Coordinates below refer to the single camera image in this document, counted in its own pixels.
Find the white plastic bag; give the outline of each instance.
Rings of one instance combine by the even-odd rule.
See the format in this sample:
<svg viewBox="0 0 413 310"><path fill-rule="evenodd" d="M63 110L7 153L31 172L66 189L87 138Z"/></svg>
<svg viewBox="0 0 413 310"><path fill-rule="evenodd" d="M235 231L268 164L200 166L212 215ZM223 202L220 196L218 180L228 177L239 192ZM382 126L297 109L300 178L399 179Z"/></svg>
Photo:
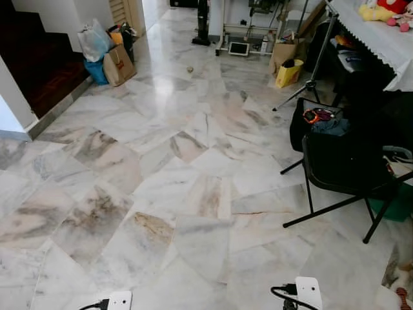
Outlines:
<svg viewBox="0 0 413 310"><path fill-rule="evenodd" d="M113 46L114 42L94 18L92 25L85 25L77 34L84 57L91 62L101 59Z"/></svg>

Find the stuffed toy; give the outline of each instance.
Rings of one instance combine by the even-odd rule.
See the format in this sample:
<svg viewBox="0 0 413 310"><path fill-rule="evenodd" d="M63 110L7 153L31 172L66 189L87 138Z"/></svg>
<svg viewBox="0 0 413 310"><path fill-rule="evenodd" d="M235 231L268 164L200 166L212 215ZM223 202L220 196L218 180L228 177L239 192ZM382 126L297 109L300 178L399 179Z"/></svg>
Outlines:
<svg viewBox="0 0 413 310"><path fill-rule="evenodd" d="M365 21L384 21L394 15L402 14L409 0L369 0L362 5L359 14Z"/></svg>
<svg viewBox="0 0 413 310"><path fill-rule="evenodd" d="M394 15L387 21L389 26L400 26L401 32L408 32L410 28L413 28L413 2L410 2L403 14Z"/></svg>

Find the white wall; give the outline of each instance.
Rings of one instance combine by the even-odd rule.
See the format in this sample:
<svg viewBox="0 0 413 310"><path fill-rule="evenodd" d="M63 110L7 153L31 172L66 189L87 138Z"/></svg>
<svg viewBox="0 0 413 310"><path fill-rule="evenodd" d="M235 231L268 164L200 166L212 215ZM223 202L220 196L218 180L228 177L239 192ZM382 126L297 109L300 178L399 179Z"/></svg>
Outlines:
<svg viewBox="0 0 413 310"><path fill-rule="evenodd" d="M40 14L47 32L68 34L73 51L81 52L77 33L87 21L96 17L103 27L113 26L108 0L12 0L22 12Z"/></svg>
<svg viewBox="0 0 413 310"><path fill-rule="evenodd" d="M26 132L37 118L1 57L0 81L0 130Z"/></svg>
<svg viewBox="0 0 413 310"><path fill-rule="evenodd" d="M320 0L309 0L306 12L311 12ZM209 34L219 36L221 32L221 3L222 0L211 0ZM290 10L303 10L305 0L291 0L288 6ZM254 26L268 27L273 14L254 14L252 24ZM225 1L225 22L239 25L244 19L250 22L250 8L247 0L226 0ZM277 27L277 20L274 19L272 27Z"/></svg>
<svg viewBox="0 0 413 310"><path fill-rule="evenodd" d="M82 24L91 21L93 18L101 23L104 29L114 25L112 13L110 11L109 0L73 0L79 20Z"/></svg>

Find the white tablecloth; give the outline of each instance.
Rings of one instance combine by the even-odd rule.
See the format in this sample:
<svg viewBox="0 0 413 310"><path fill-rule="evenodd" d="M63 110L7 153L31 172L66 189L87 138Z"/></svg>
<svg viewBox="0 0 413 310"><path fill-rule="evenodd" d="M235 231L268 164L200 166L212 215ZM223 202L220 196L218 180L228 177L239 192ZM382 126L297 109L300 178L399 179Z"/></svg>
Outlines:
<svg viewBox="0 0 413 310"><path fill-rule="evenodd" d="M394 69L396 77L384 90L413 91L413 30L400 32L382 21L364 21L358 14L361 0L333 0L338 19L382 62Z"/></svg>

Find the red stair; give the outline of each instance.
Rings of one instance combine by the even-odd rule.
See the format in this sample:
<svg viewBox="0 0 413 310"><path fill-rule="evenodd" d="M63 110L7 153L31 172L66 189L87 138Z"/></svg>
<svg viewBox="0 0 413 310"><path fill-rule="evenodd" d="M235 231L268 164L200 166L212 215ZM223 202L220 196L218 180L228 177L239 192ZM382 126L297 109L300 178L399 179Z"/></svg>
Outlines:
<svg viewBox="0 0 413 310"><path fill-rule="evenodd" d="M0 55L38 118L88 77L81 53L67 34L45 32L38 13L16 12L0 4Z"/></svg>

